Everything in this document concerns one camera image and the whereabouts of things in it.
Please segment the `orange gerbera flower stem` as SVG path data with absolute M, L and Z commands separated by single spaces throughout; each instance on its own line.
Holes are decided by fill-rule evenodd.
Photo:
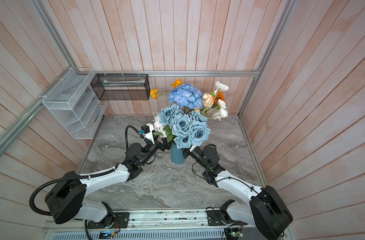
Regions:
M 222 100 L 223 102 L 225 102 L 225 97 L 221 91 L 217 92 L 217 95 L 215 96 L 215 99 L 214 99 L 214 103 L 218 104 L 218 100 Z

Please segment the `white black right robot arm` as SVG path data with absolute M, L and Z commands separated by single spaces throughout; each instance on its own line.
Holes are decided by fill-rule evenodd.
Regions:
M 215 145 L 207 145 L 204 149 L 196 146 L 183 149 L 183 157 L 188 156 L 204 168 L 202 178 L 208 184 L 226 190 L 242 200 L 238 203 L 230 199 L 216 211 L 223 224 L 244 223 L 254 226 L 268 240 L 284 236 L 293 216 L 273 187 L 255 186 L 232 175 L 218 163 Z

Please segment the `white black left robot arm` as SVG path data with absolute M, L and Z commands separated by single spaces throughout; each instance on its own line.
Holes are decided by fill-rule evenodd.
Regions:
M 86 199 L 90 194 L 108 186 L 137 178 L 143 166 L 152 164 L 158 150 L 170 150 L 171 140 L 155 134 L 151 124 L 143 125 L 137 134 L 145 141 L 126 145 L 125 159 L 103 171 L 78 175 L 74 171 L 62 178 L 38 187 L 29 198 L 30 208 L 39 215 L 52 216 L 56 224 L 70 220 L 94 222 L 102 228 L 115 224 L 115 213 L 106 202 L 95 203 Z

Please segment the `white ranunculus stem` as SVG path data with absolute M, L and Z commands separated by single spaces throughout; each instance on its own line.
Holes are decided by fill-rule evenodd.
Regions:
M 215 88 L 216 88 L 215 91 L 211 92 L 214 95 L 214 99 L 215 99 L 215 96 L 217 95 L 218 91 L 221 91 L 222 93 L 224 93 L 229 90 L 229 87 L 227 85 L 225 85 L 219 81 L 215 82 Z M 222 100 L 218 100 L 218 104 L 214 103 L 211 108 L 205 108 L 203 106 L 200 113 L 202 116 L 207 116 L 208 114 L 213 114 L 210 117 L 210 119 L 219 120 L 219 121 L 228 117 L 226 102 L 223 102 Z

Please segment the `pink white green bouquet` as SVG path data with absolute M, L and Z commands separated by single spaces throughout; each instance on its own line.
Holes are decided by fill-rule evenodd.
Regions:
M 167 137 L 167 134 L 166 134 L 166 131 L 163 129 L 165 127 L 165 125 L 162 125 L 160 123 L 160 118 L 158 115 L 155 115 L 154 116 L 154 123 L 153 123 L 153 127 L 154 127 L 154 130 L 156 132 L 158 132 L 158 134 L 160 136 L 162 136 L 163 138 L 166 138 Z

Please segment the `peach pink rose stem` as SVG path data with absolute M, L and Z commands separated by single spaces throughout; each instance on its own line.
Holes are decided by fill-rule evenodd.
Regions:
M 211 108 L 214 104 L 214 95 L 212 93 L 205 93 L 202 97 L 203 106 L 205 108 Z

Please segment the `teal cylindrical vase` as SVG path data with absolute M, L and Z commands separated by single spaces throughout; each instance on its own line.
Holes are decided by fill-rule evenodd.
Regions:
M 172 143 L 170 149 L 170 158 L 171 161 L 176 165 L 183 164 L 185 162 L 185 158 L 183 157 L 183 149 L 178 149 L 177 145 Z

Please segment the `light blue hydrangea stem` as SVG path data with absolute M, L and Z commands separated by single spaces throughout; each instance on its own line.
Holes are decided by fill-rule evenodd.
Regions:
M 203 93 L 190 84 L 176 87 L 168 96 L 170 103 L 177 104 L 180 108 L 201 109 L 203 107 Z

